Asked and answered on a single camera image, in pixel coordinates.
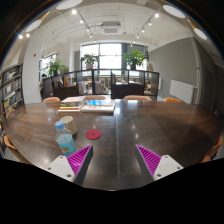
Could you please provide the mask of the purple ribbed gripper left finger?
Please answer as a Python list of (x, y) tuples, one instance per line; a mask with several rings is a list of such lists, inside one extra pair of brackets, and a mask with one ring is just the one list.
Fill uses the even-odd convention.
[(68, 157), (58, 156), (46, 170), (65, 180), (81, 186), (93, 156), (93, 146), (84, 147)]

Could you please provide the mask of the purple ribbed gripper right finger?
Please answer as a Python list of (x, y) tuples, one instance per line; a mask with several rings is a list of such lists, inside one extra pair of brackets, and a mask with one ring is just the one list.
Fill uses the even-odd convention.
[(182, 169), (171, 156), (160, 156), (140, 145), (136, 146), (135, 155), (145, 181), (157, 181)]

